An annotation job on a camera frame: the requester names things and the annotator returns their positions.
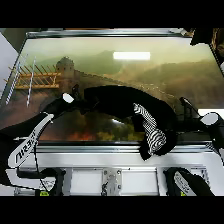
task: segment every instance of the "black and white striped cloth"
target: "black and white striped cloth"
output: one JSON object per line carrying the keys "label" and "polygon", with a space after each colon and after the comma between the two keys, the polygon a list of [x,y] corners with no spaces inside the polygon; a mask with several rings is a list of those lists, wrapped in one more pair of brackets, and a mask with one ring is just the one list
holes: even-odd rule
{"label": "black and white striped cloth", "polygon": [[153,155],[156,151],[161,149],[163,145],[165,145],[166,136],[161,130],[156,128],[156,120],[143,106],[134,103],[134,112],[135,114],[140,114],[143,117],[143,127],[145,129],[145,134],[149,145],[148,153]]}

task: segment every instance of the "landscape picture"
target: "landscape picture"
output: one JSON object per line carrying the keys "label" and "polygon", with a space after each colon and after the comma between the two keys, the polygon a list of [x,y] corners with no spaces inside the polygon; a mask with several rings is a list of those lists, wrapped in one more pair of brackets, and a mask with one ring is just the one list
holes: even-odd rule
{"label": "landscape picture", "polygon": [[[115,60],[114,52],[150,52],[151,56],[150,60]],[[164,100],[177,115],[183,113],[180,97],[199,109],[224,107],[223,75],[209,46],[191,46],[188,38],[29,39],[19,60],[22,69],[8,104],[15,68],[6,80],[0,128],[31,118],[62,93],[70,93],[75,84],[79,84],[81,95],[88,87],[131,86]],[[35,75],[27,105],[33,66]],[[140,141],[143,135],[134,131],[131,122],[97,112],[81,115],[73,111],[48,125],[40,140]]]}

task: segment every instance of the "metal bracket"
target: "metal bracket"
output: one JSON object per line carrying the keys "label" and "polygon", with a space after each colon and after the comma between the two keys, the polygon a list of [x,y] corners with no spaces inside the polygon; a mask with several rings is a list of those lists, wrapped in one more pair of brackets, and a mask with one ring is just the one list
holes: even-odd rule
{"label": "metal bracket", "polygon": [[103,169],[102,196],[120,196],[122,169]]}

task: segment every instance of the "sky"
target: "sky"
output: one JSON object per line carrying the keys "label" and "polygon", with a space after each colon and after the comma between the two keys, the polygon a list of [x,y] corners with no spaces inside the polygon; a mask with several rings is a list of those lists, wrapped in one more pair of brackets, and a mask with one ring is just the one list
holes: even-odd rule
{"label": "sky", "polygon": [[208,45],[190,45],[190,38],[178,37],[67,37],[28,39],[22,55],[36,62],[70,56],[91,56],[103,51],[150,52],[157,64],[214,60]]}

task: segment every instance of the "yellow label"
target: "yellow label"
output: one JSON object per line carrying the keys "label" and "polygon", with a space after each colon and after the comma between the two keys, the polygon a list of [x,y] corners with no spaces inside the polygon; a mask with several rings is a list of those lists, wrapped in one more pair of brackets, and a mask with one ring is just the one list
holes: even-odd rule
{"label": "yellow label", "polygon": [[40,196],[49,196],[49,194],[46,191],[41,191]]}
{"label": "yellow label", "polygon": [[186,194],[184,194],[184,192],[180,192],[180,196],[187,196]]}

